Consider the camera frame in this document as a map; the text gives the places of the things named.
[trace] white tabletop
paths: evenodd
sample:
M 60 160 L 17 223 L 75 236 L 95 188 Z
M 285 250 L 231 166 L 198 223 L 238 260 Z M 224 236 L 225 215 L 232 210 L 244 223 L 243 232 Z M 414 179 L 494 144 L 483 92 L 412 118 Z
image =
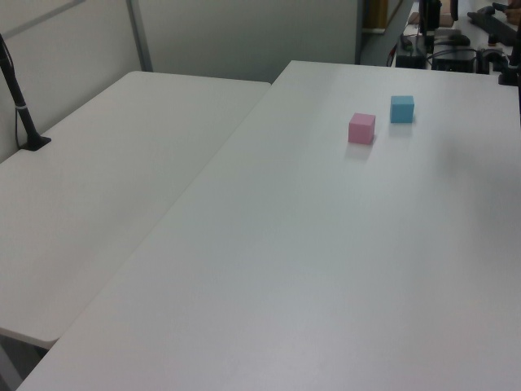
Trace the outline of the white tabletop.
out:
M 0 165 L 0 333 L 61 337 L 269 89 L 133 72 Z
M 291 63 L 20 391 L 518 391 L 518 110 L 478 75 Z

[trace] pink cube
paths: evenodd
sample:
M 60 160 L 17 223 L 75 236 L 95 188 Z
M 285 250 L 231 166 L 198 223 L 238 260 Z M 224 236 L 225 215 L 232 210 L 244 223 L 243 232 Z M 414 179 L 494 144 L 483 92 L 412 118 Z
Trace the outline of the pink cube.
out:
M 374 138 L 374 123 L 376 116 L 356 113 L 349 122 L 350 143 L 371 145 Z

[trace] gray floor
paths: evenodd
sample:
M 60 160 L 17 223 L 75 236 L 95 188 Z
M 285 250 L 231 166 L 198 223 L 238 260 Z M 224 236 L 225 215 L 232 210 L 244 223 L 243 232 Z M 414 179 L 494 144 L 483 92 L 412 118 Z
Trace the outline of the gray floor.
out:
M 414 0 L 403 0 L 385 30 L 385 34 L 363 34 L 361 40 L 362 65 L 385 67 L 387 56 L 405 28 Z

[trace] white wall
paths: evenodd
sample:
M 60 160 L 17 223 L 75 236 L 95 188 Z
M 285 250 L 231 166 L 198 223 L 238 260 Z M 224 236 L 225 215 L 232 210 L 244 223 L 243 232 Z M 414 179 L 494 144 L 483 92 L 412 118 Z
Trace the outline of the white wall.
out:
M 395 9 L 400 5 L 401 0 L 388 0 L 387 1 L 387 22 L 391 19 Z
M 39 133 L 127 72 L 140 69 L 125 0 L 87 0 L 6 44 Z M 0 77 L 0 161 L 16 151 L 14 115 Z M 19 126 L 24 135 L 21 121 Z
M 357 0 L 136 0 L 155 72 L 273 82 L 292 59 L 352 64 Z

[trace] cable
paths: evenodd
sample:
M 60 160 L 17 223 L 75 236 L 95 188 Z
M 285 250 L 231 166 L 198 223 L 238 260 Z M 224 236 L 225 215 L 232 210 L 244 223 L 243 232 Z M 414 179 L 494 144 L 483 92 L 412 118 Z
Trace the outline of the cable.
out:
M 13 58 L 11 57 L 11 52 L 9 51 L 9 48 L 7 47 L 5 42 L 2 42 L 2 46 L 7 53 L 7 57 L 9 57 L 9 63 L 11 64 L 11 69 L 13 70 L 13 73 L 15 73 L 15 63 L 13 61 Z M 18 110 L 16 108 L 15 108 L 15 141 L 16 141 L 16 147 L 18 148 L 18 150 L 20 150 L 21 149 L 20 141 L 18 140 Z
M 13 58 L 11 57 L 11 52 L 9 51 L 9 49 L 7 48 L 7 45 L 5 42 L 2 42 L 2 46 L 3 48 L 6 50 L 6 53 L 7 53 L 7 57 L 9 57 L 9 62 L 11 63 L 11 68 L 13 70 L 13 73 L 15 73 L 15 63 L 13 62 Z
M 18 142 L 18 110 L 15 108 L 15 140 L 16 140 L 16 147 L 18 150 L 20 150 L 20 143 Z
M 446 51 L 439 51 L 433 55 L 429 55 L 427 59 L 434 59 L 435 57 L 439 55 L 447 55 L 448 53 L 458 53 L 461 51 L 473 51 L 474 53 L 477 53 L 478 51 L 476 49 L 448 49 Z

